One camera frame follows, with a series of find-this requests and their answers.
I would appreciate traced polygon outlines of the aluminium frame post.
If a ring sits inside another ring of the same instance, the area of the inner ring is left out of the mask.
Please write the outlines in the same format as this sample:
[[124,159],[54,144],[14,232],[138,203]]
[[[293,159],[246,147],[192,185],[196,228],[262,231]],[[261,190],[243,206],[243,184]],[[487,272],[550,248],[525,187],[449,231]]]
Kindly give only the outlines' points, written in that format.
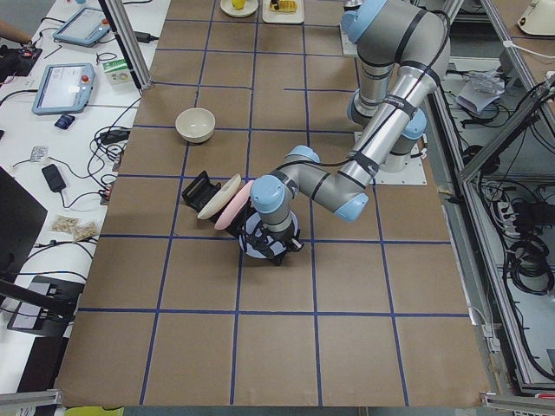
[[123,2],[120,0],[99,0],[98,3],[120,47],[134,85],[140,91],[149,89],[152,87],[152,76],[140,50]]

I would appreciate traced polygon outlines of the pink plate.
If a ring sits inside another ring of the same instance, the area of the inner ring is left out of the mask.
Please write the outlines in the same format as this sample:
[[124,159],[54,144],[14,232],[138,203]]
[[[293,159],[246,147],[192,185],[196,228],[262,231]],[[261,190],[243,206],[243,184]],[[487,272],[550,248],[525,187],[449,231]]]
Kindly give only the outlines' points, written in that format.
[[227,207],[222,211],[218,220],[214,225],[214,229],[217,231],[222,231],[227,228],[233,221],[233,219],[239,214],[239,212],[246,205],[249,197],[251,187],[254,181],[249,181],[230,201]]

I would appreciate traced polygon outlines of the black power adapter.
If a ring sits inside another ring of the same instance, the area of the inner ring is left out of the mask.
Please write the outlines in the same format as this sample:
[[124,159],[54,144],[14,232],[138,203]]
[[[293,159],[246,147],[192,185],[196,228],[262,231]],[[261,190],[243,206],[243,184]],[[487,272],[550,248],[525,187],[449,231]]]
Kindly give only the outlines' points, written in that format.
[[159,37],[143,31],[135,31],[134,36],[136,40],[140,43],[155,42],[159,39]]

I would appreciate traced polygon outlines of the green white carton box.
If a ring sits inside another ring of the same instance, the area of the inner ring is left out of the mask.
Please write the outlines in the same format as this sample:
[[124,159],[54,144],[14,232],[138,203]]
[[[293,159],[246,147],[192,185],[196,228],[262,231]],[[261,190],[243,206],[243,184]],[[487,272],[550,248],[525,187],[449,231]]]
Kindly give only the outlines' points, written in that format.
[[104,62],[102,69],[108,83],[112,86],[131,82],[132,76],[124,59]]

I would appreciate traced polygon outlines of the black dish rack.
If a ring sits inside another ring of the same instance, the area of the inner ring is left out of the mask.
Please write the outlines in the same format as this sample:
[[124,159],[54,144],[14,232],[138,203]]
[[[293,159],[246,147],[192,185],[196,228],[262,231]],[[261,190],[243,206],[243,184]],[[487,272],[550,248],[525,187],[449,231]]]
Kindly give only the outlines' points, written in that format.
[[[253,181],[250,197],[246,205],[233,219],[232,223],[222,231],[226,231],[238,240],[239,229],[245,220],[256,211],[264,223],[265,229],[275,238],[285,237],[286,235],[291,237],[292,210],[290,208],[290,201],[295,196],[295,192],[286,186],[285,180],[281,179],[277,172],[264,175]],[[241,185],[238,192],[246,184],[242,183],[241,178]],[[222,186],[223,185],[220,183],[213,183],[207,172],[202,172],[182,192],[182,198],[186,205],[194,209],[198,215],[201,209]],[[227,205],[220,212],[207,220],[215,224]]]

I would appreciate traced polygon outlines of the black smartphone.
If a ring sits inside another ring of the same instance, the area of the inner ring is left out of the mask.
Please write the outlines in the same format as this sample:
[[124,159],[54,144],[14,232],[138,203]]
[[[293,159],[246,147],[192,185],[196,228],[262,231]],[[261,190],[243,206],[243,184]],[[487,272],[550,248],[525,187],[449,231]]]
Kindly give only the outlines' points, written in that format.
[[50,164],[43,167],[42,175],[52,192],[61,192],[66,188],[66,183],[56,165]]

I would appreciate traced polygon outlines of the upper blue teach pendant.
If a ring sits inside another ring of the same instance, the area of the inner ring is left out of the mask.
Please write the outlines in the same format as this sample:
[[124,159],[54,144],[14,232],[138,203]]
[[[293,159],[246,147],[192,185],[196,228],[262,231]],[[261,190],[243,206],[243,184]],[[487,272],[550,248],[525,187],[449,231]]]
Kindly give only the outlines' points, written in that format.
[[109,22],[101,9],[83,7],[53,34],[53,38],[58,42],[91,47],[109,30]]

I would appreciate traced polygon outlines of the blue round plate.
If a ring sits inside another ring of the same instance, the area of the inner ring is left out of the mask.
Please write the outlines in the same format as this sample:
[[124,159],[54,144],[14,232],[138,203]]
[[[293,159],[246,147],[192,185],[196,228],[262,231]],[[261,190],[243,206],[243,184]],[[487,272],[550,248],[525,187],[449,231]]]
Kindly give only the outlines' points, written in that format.
[[275,238],[265,229],[259,214],[253,212],[239,229],[239,246],[248,256],[267,259],[280,265],[289,252],[300,251],[304,244],[300,242],[300,229],[296,215],[291,213],[292,236]]

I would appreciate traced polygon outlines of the cream ceramic bowl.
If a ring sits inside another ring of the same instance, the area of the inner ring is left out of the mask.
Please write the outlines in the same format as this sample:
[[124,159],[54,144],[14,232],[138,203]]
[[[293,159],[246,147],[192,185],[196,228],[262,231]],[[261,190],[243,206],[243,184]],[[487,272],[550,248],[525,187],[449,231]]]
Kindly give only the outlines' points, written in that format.
[[175,120],[175,128],[179,135],[193,144],[209,140],[214,133],[215,124],[213,113],[201,107],[188,108]]

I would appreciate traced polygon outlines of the lower blue teach pendant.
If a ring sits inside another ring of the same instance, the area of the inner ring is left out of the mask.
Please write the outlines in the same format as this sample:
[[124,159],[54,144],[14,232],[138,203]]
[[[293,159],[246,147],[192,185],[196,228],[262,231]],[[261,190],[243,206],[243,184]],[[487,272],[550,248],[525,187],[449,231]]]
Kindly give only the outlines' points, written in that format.
[[48,65],[33,103],[36,115],[78,114],[88,104],[95,81],[90,63]]

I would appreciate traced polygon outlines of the white rectangular tray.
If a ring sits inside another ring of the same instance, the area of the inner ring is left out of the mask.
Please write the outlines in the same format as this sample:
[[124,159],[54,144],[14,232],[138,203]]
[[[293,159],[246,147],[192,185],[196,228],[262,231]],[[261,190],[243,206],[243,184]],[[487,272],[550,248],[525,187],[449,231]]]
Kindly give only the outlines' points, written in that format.
[[265,23],[300,24],[304,22],[304,1],[262,2],[262,19]]

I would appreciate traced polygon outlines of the cream oval plate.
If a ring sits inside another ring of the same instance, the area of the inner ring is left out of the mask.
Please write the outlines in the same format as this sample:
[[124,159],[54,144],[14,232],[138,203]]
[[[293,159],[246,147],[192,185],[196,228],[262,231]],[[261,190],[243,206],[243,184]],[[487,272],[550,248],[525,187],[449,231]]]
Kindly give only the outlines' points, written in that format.
[[232,176],[207,202],[197,215],[197,219],[207,220],[220,212],[235,196],[241,185],[241,174]]

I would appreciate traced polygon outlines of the yellow lemon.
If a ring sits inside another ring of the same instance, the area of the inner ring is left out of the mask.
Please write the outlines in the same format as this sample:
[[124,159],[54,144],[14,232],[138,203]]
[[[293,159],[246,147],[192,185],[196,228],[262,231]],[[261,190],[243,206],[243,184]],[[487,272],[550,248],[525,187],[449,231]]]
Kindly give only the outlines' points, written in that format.
[[232,0],[232,6],[236,10],[242,10],[245,6],[245,0]]

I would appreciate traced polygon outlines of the yellow striped bread loaf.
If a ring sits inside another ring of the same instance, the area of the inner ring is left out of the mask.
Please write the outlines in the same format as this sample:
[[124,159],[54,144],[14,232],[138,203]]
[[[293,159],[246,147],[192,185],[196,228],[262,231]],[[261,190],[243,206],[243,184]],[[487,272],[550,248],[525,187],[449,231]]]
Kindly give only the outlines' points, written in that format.
[[295,0],[270,0],[269,10],[275,13],[295,13],[297,2]]

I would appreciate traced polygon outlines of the cream round plate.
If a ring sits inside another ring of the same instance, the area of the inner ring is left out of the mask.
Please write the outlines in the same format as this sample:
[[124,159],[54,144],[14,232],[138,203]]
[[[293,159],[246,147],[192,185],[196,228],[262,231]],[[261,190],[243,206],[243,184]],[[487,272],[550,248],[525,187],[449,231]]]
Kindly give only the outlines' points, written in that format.
[[258,0],[221,0],[220,8],[226,15],[230,17],[248,17],[253,15],[258,10]]

